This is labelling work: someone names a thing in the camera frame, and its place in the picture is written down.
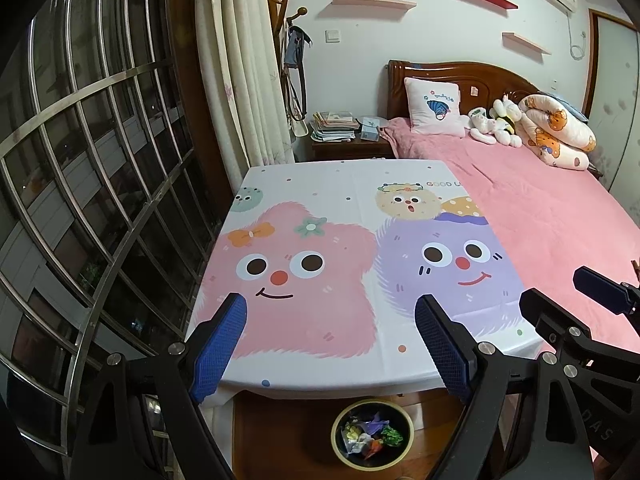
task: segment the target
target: wooden floor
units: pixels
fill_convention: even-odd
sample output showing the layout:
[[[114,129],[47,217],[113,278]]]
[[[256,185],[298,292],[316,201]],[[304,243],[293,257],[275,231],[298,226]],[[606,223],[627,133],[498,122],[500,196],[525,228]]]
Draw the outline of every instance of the wooden floor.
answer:
[[[249,392],[234,398],[233,470],[238,480],[422,480],[456,427],[462,404],[442,389],[381,397],[415,418],[412,448],[402,462],[379,472],[361,472],[340,462],[331,448],[336,416],[356,399],[272,400]]]

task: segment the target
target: coat rack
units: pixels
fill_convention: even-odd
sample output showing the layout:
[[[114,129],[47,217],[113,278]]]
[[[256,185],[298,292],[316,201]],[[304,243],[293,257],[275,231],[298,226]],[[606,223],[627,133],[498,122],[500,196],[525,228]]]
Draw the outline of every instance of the coat rack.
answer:
[[[271,32],[273,33],[273,46],[276,49],[276,58],[278,59],[278,65],[282,64],[282,51],[280,49],[280,33],[284,26],[285,15],[287,13],[287,4],[289,0],[267,0],[269,7],[269,18],[271,21]],[[306,7],[298,8],[293,16],[287,18],[287,23],[290,26],[291,22],[300,16],[304,16],[308,13]]]

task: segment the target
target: curtain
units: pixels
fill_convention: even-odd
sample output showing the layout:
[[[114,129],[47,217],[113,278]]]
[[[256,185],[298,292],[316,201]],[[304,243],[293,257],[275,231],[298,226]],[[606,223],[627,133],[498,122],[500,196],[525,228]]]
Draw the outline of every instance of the curtain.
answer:
[[[195,0],[200,69],[226,174],[294,162],[267,0]]]

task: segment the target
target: bedside table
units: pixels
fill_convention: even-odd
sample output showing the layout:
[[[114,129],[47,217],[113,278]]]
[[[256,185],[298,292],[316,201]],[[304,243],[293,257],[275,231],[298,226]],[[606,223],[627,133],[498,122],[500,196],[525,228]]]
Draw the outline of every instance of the bedside table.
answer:
[[[378,142],[360,140],[359,135],[350,142],[317,142],[311,140],[312,160],[354,160],[357,158],[396,158],[391,144],[380,137]]]

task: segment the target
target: pink bedsheet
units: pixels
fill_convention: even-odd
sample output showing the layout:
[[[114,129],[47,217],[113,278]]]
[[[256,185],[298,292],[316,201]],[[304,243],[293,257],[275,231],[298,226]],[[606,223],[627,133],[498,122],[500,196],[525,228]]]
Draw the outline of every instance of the pink bedsheet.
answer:
[[[408,119],[383,133],[398,158],[447,163],[487,217],[526,288],[535,287],[591,328],[594,339],[640,352],[624,317],[574,289],[580,266],[636,284],[640,229],[588,171],[543,164],[527,148],[412,134]]]

